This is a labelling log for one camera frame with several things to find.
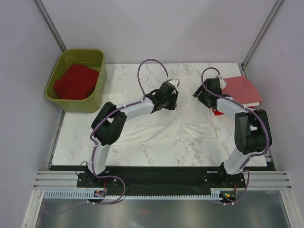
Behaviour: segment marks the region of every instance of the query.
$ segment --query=green bin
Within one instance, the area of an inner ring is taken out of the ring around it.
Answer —
[[[59,58],[52,77],[46,88],[46,96],[55,102],[64,111],[76,113],[96,112],[101,104],[102,95],[106,80],[105,57],[100,50],[72,49],[65,51]],[[82,64],[99,72],[96,87],[93,93],[83,100],[59,99],[55,90],[54,83],[72,66],[72,64]]]

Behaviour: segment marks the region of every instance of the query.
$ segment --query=white fabric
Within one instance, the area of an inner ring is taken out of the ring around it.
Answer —
[[[217,138],[219,130],[212,125],[209,109],[192,96],[199,85],[185,76],[180,76],[179,80],[177,108],[173,111],[162,109],[127,121],[115,145],[172,142],[180,138]],[[102,105],[108,101],[116,105],[126,104],[141,95],[137,89],[104,94]]]

